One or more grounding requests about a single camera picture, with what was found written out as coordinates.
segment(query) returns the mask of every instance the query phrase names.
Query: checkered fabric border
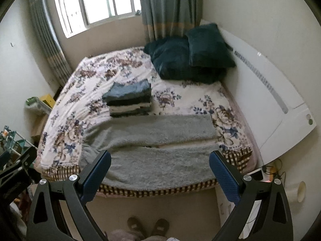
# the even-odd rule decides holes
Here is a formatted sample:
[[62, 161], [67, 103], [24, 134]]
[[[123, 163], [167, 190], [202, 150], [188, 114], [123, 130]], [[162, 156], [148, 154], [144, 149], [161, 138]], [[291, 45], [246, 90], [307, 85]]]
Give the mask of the checkered fabric border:
[[[223, 156], [225, 156], [228, 163], [237, 166], [240, 172], [246, 168], [250, 156], [252, 155], [252, 149], [247, 147], [240, 151], [227, 150], [223, 151]], [[42, 172], [42, 177], [48, 179], [49, 181], [63, 181], [69, 178], [70, 175], [79, 174], [81, 168], [79, 166], [73, 167], [53, 167], [46, 169]], [[103, 193], [104, 195], [113, 195], [113, 196], [125, 196], [125, 197], [150, 197], [150, 196], [161, 196], [169, 194], [177, 194], [184, 192], [200, 191], [205, 189], [210, 189], [217, 184], [216, 179], [211, 179], [206, 182], [200, 182], [198, 184], [193, 184], [189, 186], [183, 186], [179, 188], [172, 188], [166, 190], [158, 191], [133, 191], [127, 189], [119, 189], [112, 186], [101, 184], [98, 192]]]

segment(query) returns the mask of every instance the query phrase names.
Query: paper roll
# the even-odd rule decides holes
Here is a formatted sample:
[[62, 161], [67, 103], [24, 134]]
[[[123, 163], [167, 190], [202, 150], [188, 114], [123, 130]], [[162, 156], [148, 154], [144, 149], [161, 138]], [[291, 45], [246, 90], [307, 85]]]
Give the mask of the paper roll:
[[288, 198], [288, 202], [302, 202], [304, 200], [306, 190], [307, 186], [304, 181], [287, 186], [285, 188], [285, 193]]

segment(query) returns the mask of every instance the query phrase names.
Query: stack of folded clothes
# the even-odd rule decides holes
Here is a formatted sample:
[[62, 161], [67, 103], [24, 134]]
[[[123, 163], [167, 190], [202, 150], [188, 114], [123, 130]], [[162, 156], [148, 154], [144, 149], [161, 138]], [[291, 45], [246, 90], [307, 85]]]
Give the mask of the stack of folded clothes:
[[151, 110], [151, 88], [148, 80], [130, 85], [114, 83], [110, 91], [102, 96], [109, 106], [111, 117], [145, 115]]

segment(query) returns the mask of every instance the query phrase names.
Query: white wall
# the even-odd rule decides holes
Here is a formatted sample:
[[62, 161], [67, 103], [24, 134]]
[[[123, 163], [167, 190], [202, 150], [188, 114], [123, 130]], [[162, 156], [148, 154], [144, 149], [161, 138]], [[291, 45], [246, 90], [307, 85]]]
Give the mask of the white wall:
[[[321, 125], [321, 27], [304, 0], [204, 0], [203, 18], [267, 56]], [[304, 236], [321, 209], [320, 152], [317, 127], [282, 156], [285, 185], [301, 180], [307, 184], [304, 202], [291, 205], [295, 240]]]
[[141, 16], [105, 23], [66, 38], [60, 24], [55, 0], [47, 0], [47, 4], [57, 38], [73, 69], [86, 56], [133, 46], [144, 46], [146, 43]]
[[8, 125], [29, 138], [36, 117], [24, 109], [25, 100], [53, 96], [59, 86], [38, 44], [28, 0], [15, 0], [0, 22], [0, 85], [0, 131]]

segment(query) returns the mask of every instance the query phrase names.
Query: headboard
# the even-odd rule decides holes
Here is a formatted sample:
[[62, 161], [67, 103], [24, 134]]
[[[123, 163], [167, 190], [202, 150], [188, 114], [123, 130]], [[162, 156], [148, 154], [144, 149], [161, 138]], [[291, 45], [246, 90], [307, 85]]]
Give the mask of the headboard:
[[302, 97], [275, 65], [243, 40], [220, 31], [237, 65], [223, 82], [251, 128], [263, 160], [258, 166], [268, 164], [299, 143], [316, 122]]

